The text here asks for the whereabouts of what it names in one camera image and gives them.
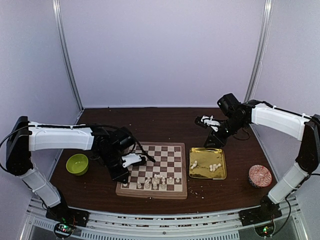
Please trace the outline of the white chess knight piece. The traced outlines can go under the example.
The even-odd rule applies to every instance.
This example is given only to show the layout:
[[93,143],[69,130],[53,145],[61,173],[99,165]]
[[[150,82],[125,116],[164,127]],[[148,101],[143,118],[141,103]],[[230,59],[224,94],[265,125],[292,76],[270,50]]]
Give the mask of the white chess knight piece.
[[155,174],[153,177],[153,181],[158,183],[160,181],[160,178],[161,178],[160,174]]

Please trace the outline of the white chess bishop piece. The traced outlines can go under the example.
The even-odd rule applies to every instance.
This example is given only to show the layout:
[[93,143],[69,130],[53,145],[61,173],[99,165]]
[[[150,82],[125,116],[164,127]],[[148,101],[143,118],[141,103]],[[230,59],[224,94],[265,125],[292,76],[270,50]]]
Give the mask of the white chess bishop piece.
[[160,185],[160,189],[165,191],[167,189],[167,185],[165,182],[163,182],[161,185]]

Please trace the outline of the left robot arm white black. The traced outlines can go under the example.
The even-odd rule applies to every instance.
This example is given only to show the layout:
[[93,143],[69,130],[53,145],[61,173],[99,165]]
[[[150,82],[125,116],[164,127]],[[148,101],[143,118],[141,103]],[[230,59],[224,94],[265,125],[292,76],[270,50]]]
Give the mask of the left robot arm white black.
[[124,151],[137,141],[126,127],[105,124],[50,125],[32,122],[27,116],[21,116],[2,142],[6,144],[6,162],[2,169],[19,177],[55,217],[67,222],[72,218],[72,210],[62,192],[32,162],[32,152],[51,149],[92,151],[102,159],[113,181],[126,184],[130,163]]

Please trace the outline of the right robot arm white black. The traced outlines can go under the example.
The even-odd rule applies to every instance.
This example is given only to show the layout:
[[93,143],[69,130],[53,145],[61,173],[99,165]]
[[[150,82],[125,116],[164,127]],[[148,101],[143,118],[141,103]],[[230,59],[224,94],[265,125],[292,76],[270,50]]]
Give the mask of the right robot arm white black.
[[259,220],[268,220],[279,208],[279,203],[301,185],[320,164],[320,116],[294,113],[280,109],[266,101],[251,99],[240,102],[233,93],[223,95],[217,104],[225,120],[213,116],[197,117],[195,123],[211,129],[206,148],[221,148],[227,139],[250,124],[265,126],[285,133],[300,141],[300,149],[293,166],[264,196],[256,210]]

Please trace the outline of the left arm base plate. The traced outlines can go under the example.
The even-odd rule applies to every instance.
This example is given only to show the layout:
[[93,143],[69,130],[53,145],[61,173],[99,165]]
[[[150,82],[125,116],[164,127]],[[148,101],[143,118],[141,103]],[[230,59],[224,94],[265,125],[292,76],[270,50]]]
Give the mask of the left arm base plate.
[[90,213],[85,210],[73,208],[53,210],[50,208],[46,211],[45,217],[70,226],[86,227],[89,215]]

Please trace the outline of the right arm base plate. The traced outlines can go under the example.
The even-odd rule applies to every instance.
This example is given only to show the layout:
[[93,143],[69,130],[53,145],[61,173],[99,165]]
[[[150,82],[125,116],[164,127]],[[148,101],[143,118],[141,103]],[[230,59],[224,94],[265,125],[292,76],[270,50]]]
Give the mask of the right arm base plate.
[[264,212],[261,206],[241,210],[238,214],[243,227],[271,221],[272,219],[276,219],[282,216],[282,212],[280,210]]

